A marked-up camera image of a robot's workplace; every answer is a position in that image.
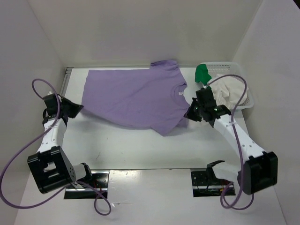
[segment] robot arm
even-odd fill
[[[50,129],[57,115],[57,100],[54,94],[43,98],[46,109],[43,113],[45,131]],[[43,137],[37,153],[27,159],[28,166],[41,193],[47,193],[77,180],[91,179],[88,165],[72,165],[62,150],[62,141],[68,118],[74,118],[83,108],[60,97],[60,114],[54,127]]]
[[[215,128],[239,155],[239,148],[233,131],[235,125],[243,155],[244,164],[244,193],[250,195],[277,183],[278,158],[274,152],[267,153],[258,146],[237,124],[231,121],[231,112],[224,105],[217,106],[210,88],[202,88],[196,92],[197,98],[186,113],[185,117],[201,121],[204,119]],[[225,179],[240,184],[239,168],[219,160],[207,165],[209,179]]]

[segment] cable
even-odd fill
[[[59,99],[59,95],[57,94],[55,88],[46,80],[44,79],[40,79],[40,78],[37,78],[37,79],[34,79],[31,83],[31,86],[32,86],[32,89],[34,91],[34,93],[40,98],[40,99],[43,99],[39,94],[38,92],[36,91],[35,87],[34,87],[34,83],[36,81],[42,81],[44,83],[46,83],[53,91],[53,93],[55,94],[55,97],[56,97],[56,101],[57,101],[57,115],[55,117],[55,120],[54,122],[52,123],[52,125],[50,126],[49,129],[47,129],[46,131],[44,131],[43,133],[41,133],[39,136],[37,136],[36,138],[34,138],[32,141],[30,141],[28,144],[26,144],[24,147],[22,147],[20,150],[18,150],[13,156],[12,158],[8,161],[8,163],[4,166],[2,172],[1,172],[1,175],[0,175],[0,198],[2,199],[2,201],[10,206],[10,207],[13,207],[15,209],[32,209],[32,208],[35,208],[37,206],[40,206],[48,201],[50,201],[51,199],[53,199],[56,195],[58,195],[60,192],[62,192],[66,187],[63,187],[61,188],[58,192],[56,192],[55,194],[53,194],[51,197],[47,198],[46,200],[38,203],[38,204],[34,204],[34,205],[29,205],[29,206],[21,206],[21,205],[15,205],[11,202],[9,202],[3,195],[3,191],[2,191],[2,182],[3,182],[3,177],[4,177],[4,174],[5,172],[7,171],[8,167],[10,166],[10,164],[14,161],[15,158],[18,157],[18,155],[20,155],[25,149],[27,149],[30,145],[32,145],[34,142],[36,142],[38,139],[40,139],[41,137],[43,137],[44,135],[46,135],[52,128],[53,126],[56,124],[57,120],[59,119],[59,115],[60,115],[60,99]],[[95,201],[94,201],[94,207],[95,207],[95,210],[98,214],[100,215],[103,215],[103,216],[106,216],[106,215],[109,215],[111,213],[111,210],[112,210],[112,207],[110,205],[110,203],[108,202],[108,200],[100,193],[98,192],[96,189],[92,188],[90,185],[86,184],[86,183],[83,183],[81,181],[78,181],[77,183],[82,183],[86,186],[88,186],[89,188],[91,188],[93,191],[96,192],[97,194],[97,197],[95,198]],[[96,201],[99,197],[102,197],[108,204],[108,207],[109,207],[109,212],[108,213],[101,213],[97,210],[96,208]]]
[[[235,127],[235,124],[234,124],[233,121],[234,121],[234,113],[236,111],[236,108],[239,106],[241,100],[243,99],[244,95],[246,94],[246,91],[247,91],[247,82],[246,82],[246,80],[242,76],[235,75],[235,74],[229,74],[229,75],[220,76],[220,77],[216,78],[215,80],[213,80],[212,82],[208,83],[207,85],[209,86],[212,83],[216,82],[217,80],[219,80],[221,78],[224,78],[224,77],[228,77],[228,76],[237,77],[237,78],[241,79],[244,82],[244,84],[245,84],[244,91],[243,91],[241,97],[239,98],[237,104],[234,106],[234,108],[232,110],[232,113],[231,113],[231,124],[232,124],[233,132],[234,132],[234,135],[235,135],[235,139],[236,139],[236,142],[237,142],[237,145],[238,145],[238,149],[239,149],[239,154],[240,154],[240,190],[239,190],[239,192],[238,192],[235,200],[231,204],[229,204],[227,202],[227,200],[225,199],[225,194],[228,191],[229,187],[233,184],[233,182],[230,182],[229,184],[226,185],[226,187],[222,191],[220,201],[221,201],[221,205],[225,209],[245,210],[245,209],[249,208],[252,205],[252,203],[254,201],[254,194],[252,194],[252,199],[251,199],[250,203],[247,206],[245,206],[243,208],[236,208],[236,207],[234,207],[235,204],[240,199],[240,196],[241,196],[243,188],[244,188],[244,160],[243,160],[242,149],[241,149],[241,146],[240,146],[239,136],[238,136],[238,133],[236,131],[236,127]]]

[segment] scratch mark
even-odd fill
[[[100,156],[100,153],[101,153],[101,152],[99,152],[99,155],[97,156],[96,160],[99,158],[99,156]]]

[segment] clothing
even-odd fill
[[[217,105],[225,105],[228,109],[233,109],[243,94],[245,85],[240,80],[229,76],[215,81],[210,84],[210,87]],[[246,99],[247,92],[240,103],[244,103]]]
[[[84,110],[130,128],[152,128],[166,135],[188,124],[187,84],[174,60],[150,69],[90,70],[84,86]]]

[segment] green cloth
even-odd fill
[[[200,64],[196,68],[195,72],[195,82],[202,82],[204,85],[207,85],[207,82],[211,79],[211,76],[208,74],[208,69],[206,64]]]

